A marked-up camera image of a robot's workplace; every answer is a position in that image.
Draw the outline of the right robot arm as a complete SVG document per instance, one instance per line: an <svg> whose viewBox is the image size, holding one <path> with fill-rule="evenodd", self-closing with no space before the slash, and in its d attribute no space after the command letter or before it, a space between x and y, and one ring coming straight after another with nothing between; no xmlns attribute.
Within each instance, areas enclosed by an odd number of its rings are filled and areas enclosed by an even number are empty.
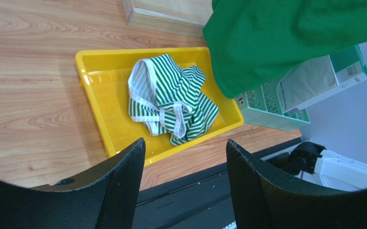
<svg viewBox="0 0 367 229"><path fill-rule="evenodd" d="M268 148L261 159L302 180L343 191L367 189L367 164L310 141L285 142Z"/></svg>

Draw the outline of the green white striped tank top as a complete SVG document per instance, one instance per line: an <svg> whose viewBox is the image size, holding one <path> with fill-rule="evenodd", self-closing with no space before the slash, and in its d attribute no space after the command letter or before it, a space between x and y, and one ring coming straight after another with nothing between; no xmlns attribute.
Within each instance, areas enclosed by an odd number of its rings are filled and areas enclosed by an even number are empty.
<svg viewBox="0 0 367 229"><path fill-rule="evenodd" d="M128 79L128 114L143 123L151 136L170 134L174 146L205 135L219 107L201 88L203 71L178 66L168 54L137 61Z"/></svg>

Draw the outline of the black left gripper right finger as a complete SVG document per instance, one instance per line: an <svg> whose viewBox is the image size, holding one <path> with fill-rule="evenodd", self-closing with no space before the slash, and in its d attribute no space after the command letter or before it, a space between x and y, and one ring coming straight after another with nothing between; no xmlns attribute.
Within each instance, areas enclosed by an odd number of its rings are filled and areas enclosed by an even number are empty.
<svg viewBox="0 0 367 229"><path fill-rule="evenodd" d="M367 229L367 189L316 185L226 145L234 218L239 229Z"/></svg>

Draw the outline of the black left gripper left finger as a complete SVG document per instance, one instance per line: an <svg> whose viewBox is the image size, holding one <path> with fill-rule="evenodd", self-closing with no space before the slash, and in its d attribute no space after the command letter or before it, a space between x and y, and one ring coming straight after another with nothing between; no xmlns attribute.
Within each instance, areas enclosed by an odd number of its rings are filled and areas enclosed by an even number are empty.
<svg viewBox="0 0 367 229"><path fill-rule="evenodd" d="M130 229L145 151L139 138L52 186L25 188L0 180L0 229Z"/></svg>

